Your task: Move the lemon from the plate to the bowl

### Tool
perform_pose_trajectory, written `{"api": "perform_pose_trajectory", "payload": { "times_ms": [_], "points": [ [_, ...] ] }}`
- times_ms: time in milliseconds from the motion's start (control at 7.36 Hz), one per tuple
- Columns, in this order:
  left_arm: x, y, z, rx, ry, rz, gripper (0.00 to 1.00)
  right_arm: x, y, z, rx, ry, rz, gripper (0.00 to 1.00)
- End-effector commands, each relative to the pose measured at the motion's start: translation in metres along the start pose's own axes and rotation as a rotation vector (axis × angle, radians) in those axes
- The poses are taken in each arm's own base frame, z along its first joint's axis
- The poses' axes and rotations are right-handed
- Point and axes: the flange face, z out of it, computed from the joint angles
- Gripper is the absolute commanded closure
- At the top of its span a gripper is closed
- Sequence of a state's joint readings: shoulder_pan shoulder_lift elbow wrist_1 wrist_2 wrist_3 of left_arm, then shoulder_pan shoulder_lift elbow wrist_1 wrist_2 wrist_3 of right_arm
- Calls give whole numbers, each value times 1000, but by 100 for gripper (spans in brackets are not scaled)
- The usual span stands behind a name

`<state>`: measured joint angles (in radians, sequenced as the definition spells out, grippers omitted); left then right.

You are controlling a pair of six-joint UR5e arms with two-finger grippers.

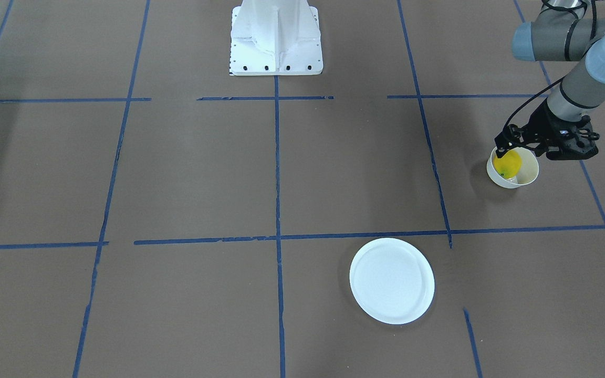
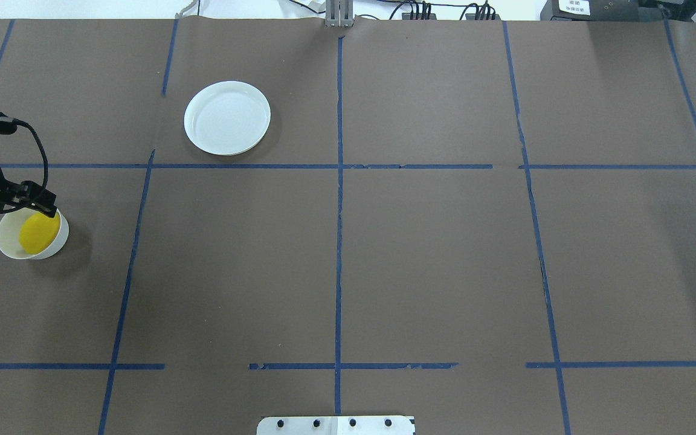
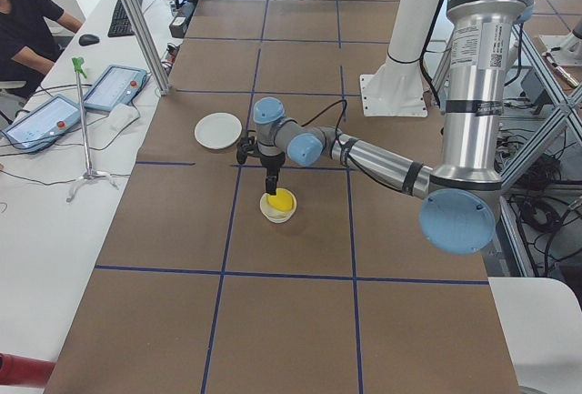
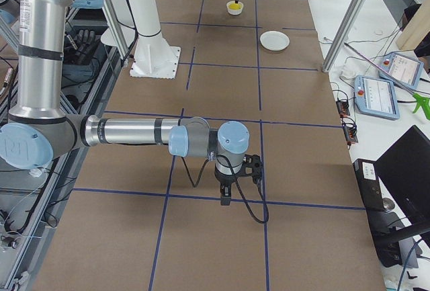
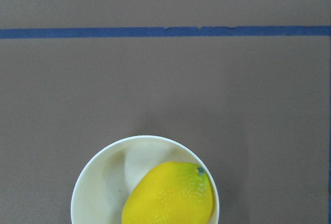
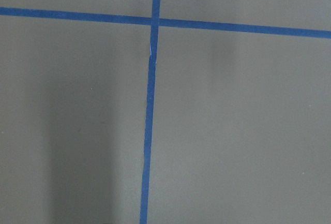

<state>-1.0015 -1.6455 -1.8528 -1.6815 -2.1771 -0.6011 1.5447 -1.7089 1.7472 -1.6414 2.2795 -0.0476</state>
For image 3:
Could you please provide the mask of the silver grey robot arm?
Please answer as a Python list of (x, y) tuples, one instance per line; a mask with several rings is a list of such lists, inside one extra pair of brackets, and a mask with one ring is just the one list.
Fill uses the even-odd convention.
[(250, 152), (267, 171), (262, 213), (287, 220), (296, 200), (278, 186), (281, 166), (302, 167), (329, 156), (379, 185), (422, 200), (419, 224), (436, 247), (471, 254), (493, 238), (501, 178), (494, 168), (510, 31), (527, 20), (533, 0), (446, 0), (454, 27), (445, 104), (442, 161), (427, 167), (337, 127), (306, 127), (286, 116), (280, 100), (265, 97), (253, 108), (256, 138)]

